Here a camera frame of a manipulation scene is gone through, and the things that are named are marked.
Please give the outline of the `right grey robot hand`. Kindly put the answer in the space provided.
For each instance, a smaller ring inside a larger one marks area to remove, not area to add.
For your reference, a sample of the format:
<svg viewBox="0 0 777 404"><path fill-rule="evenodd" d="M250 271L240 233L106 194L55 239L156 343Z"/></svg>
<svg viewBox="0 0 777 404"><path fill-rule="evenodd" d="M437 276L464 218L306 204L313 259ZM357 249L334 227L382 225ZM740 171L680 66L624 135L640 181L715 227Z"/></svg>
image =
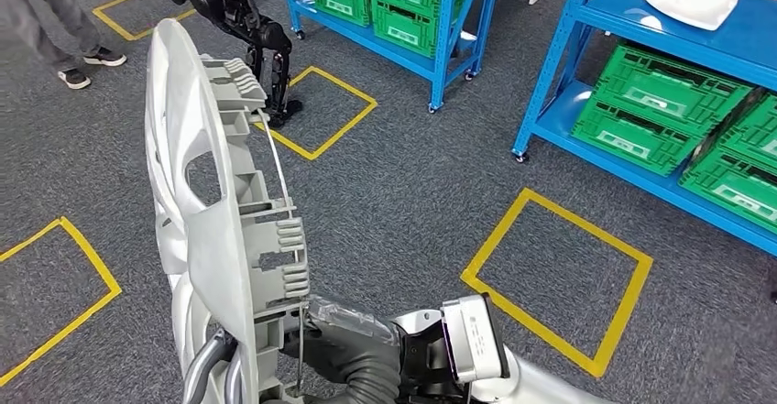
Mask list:
<svg viewBox="0 0 777 404"><path fill-rule="evenodd" d="M321 296L310 297L303 325L284 334L282 352L345 388L305 403L394 403L401 384L399 331L391 322Z"/></svg>

